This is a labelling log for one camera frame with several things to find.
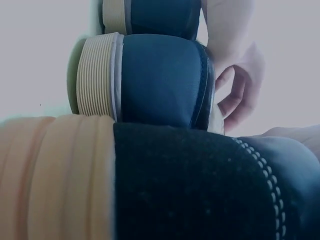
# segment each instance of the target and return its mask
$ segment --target hand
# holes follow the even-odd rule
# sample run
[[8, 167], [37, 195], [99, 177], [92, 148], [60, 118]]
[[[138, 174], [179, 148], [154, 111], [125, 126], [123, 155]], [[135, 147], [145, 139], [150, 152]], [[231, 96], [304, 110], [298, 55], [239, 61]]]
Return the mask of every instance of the hand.
[[320, 161], [320, 124], [307, 127], [275, 127], [254, 137], [284, 137], [297, 140], [309, 148]]
[[214, 57], [216, 89], [234, 74], [231, 93], [218, 106], [229, 132], [255, 109], [265, 72], [263, 55], [253, 41], [255, 0], [201, 0], [207, 48]]
[[256, 108], [264, 72], [263, 55], [253, 43], [241, 60], [226, 68], [215, 81], [215, 90], [218, 91], [234, 76], [230, 94], [218, 103], [225, 118], [226, 133], [237, 127]]

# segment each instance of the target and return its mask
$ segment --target stitching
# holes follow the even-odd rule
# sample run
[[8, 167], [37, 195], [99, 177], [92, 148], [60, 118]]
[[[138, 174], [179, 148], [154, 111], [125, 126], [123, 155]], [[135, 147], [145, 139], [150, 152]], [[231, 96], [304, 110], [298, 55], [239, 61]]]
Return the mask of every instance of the stitching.
[[278, 179], [273, 175], [272, 168], [268, 165], [267, 160], [261, 157], [260, 153], [255, 151], [252, 146], [242, 140], [232, 137], [237, 144], [239, 144], [244, 150], [246, 150], [260, 166], [263, 175], [266, 178], [271, 197], [273, 201], [274, 213], [275, 213], [275, 240], [284, 240], [286, 236], [286, 213], [284, 211], [284, 201], [281, 198], [281, 191], [278, 187]]

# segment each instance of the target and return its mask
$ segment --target white backdrop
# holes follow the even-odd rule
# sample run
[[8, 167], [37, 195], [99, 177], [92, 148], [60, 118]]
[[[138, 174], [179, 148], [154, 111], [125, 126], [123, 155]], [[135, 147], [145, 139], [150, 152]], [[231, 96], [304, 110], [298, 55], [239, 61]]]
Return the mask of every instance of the white backdrop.
[[[230, 135], [320, 124], [319, 9], [314, 0], [257, 0], [254, 31], [266, 59], [266, 76], [256, 111]], [[203, 16], [198, 39], [208, 40]], [[217, 94], [219, 99], [231, 84]]]
[[[75, 42], [98, 34], [100, 0], [0, 1], [0, 120], [68, 113], [66, 74]], [[257, 0], [256, 40], [267, 71], [258, 108], [232, 135], [320, 124], [320, 3]], [[201, 19], [199, 39], [206, 41]], [[219, 92], [222, 98], [229, 85]]]

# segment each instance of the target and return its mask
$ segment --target ribbed rubber sole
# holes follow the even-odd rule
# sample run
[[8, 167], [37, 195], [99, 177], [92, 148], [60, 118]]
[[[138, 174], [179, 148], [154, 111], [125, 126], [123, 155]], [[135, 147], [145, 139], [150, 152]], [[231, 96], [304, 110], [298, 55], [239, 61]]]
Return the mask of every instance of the ribbed rubber sole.
[[65, 115], [0, 127], [1, 239], [114, 239], [113, 124]]
[[126, 22], [130, 21], [130, 16], [126, 16], [126, 0], [103, 0], [102, 19], [105, 26], [104, 33], [118, 32], [123, 35], [130, 34]]
[[88, 38], [80, 57], [76, 97], [81, 115], [121, 118], [121, 71], [124, 36], [110, 33]]

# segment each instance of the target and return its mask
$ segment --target tan rubber sole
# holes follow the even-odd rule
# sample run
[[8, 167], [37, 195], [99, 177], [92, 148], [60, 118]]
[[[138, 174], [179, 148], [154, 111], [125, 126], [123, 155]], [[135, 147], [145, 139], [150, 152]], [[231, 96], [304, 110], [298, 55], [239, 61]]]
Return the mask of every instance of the tan rubber sole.
[[113, 123], [65, 115], [0, 127], [3, 239], [114, 239]]

